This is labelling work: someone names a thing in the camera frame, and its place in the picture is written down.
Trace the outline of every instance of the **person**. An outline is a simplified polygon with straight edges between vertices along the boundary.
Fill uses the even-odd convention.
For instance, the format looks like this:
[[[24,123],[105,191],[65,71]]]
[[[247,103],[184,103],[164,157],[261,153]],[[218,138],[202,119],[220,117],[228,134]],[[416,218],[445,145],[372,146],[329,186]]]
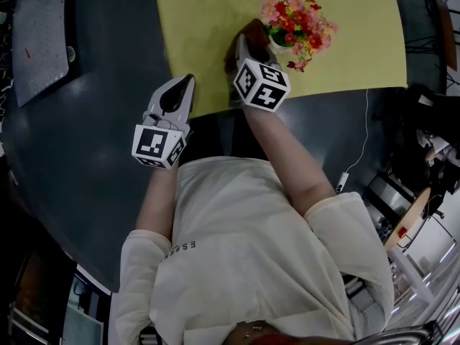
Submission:
[[[138,344],[148,326],[168,345],[334,345],[382,331],[392,277],[361,197],[336,195],[277,114],[238,111],[253,136],[235,125],[234,148],[260,147],[270,162],[185,163],[215,151],[211,141],[194,144],[200,133],[219,138],[205,125],[180,168],[153,172],[121,252],[122,343]],[[360,301],[347,297],[343,275],[364,283]]]

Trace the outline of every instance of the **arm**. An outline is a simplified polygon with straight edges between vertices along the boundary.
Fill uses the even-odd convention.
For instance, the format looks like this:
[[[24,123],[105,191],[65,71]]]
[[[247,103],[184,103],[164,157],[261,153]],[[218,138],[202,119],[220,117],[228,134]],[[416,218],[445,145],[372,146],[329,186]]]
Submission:
[[[136,229],[154,231],[171,241],[177,181],[177,163],[171,170],[156,169],[153,172],[137,217]]]
[[[301,216],[317,202],[336,195],[320,166],[276,114],[249,106],[243,111],[252,133]]]
[[[358,193],[343,193],[312,207],[305,219],[339,272],[359,277],[364,289],[349,300],[356,339],[380,332],[395,302],[382,242]]]
[[[140,331],[150,324],[150,298],[157,268],[171,249],[177,175],[177,167],[153,172],[136,230],[129,234],[121,250],[115,326],[123,345],[137,344]]]

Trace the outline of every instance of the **yellow paper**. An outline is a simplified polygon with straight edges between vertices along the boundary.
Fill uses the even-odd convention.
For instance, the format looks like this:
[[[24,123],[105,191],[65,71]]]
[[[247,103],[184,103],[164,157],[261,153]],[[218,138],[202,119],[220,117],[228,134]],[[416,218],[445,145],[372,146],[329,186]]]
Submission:
[[[396,0],[316,0],[336,22],[331,47],[313,56],[304,73],[286,68],[290,97],[363,88],[406,87],[405,47]],[[228,108],[224,56],[235,34],[261,19],[262,0],[157,0],[174,76],[197,81],[192,117]]]

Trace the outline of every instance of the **vase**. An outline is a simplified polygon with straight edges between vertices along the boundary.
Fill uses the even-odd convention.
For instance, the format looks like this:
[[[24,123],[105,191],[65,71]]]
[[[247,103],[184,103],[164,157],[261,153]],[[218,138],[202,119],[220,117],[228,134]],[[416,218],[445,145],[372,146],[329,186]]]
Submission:
[[[270,44],[268,44],[268,48],[270,48],[271,51],[275,55],[286,54],[286,53],[291,52],[293,49],[292,47],[280,46],[272,39],[272,36],[268,36],[268,38],[270,40]]]

